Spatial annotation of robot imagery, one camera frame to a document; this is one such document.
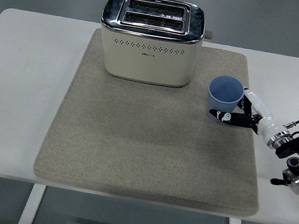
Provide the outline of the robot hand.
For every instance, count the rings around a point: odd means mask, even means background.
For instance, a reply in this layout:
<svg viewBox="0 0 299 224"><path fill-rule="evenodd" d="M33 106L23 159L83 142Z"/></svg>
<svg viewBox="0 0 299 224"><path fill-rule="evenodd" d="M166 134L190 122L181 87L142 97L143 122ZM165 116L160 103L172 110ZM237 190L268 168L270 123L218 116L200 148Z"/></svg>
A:
<svg viewBox="0 0 299 224"><path fill-rule="evenodd" d="M248 88L244 90L237 105L242 108L242 113L227 113L215 108L209 109L208 113L211 118L227 125L252 129L262 136L264 143L270 148L275 147L274 143L287 133L282 125L275 122L269 108Z"/></svg>

